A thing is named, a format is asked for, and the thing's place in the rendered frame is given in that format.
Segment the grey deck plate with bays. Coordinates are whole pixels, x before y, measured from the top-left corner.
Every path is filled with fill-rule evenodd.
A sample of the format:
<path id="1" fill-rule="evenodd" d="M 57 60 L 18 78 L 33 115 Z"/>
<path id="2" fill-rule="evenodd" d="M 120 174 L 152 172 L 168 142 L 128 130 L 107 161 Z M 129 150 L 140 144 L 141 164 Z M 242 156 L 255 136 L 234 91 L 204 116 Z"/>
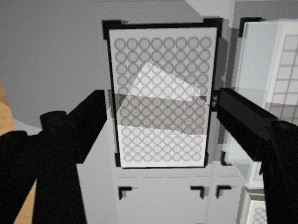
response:
<path id="1" fill-rule="evenodd" d="M 40 116 L 69 114 L 103 90 L 94 2 L 164 0 L 0 0 L 0 76 L 16 130 L 42 131 Z M 112 175 L 107 121 L 83 164 L 76 164 L 88 224 L 118 224 L 113 177 L 210 176 L 208 222 L 221 122 L 217 119 L 210 174 Z"/>

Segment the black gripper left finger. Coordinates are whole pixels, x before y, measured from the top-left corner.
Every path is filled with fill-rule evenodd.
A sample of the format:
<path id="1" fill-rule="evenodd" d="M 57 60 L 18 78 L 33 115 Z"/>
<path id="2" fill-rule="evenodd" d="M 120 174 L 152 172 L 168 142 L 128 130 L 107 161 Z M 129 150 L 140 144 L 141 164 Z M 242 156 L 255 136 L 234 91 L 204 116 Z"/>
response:
<path id="1" fill-rule="evenodd" d="M 68 115 L 39 118 L 36 135 L 0 136 L 0 224 L 14 224 L 36 179 L 31 224 L 87 224 L 76 164 L 84 163 L 107 121 L 105 92 L 94 90 Z"/>

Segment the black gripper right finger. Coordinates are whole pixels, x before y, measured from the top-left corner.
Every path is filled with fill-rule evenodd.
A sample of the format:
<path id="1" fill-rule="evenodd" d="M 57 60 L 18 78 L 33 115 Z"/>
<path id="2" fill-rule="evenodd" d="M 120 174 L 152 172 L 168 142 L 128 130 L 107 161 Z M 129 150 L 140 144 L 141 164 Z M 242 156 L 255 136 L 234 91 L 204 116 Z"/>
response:
<path id="1" fill-rule="evenodd" d="M 217 119 L 253 162 L 262 162 L 267 224 L 298 224 L 298 126 L 230 88 L 220 88 Z"/>

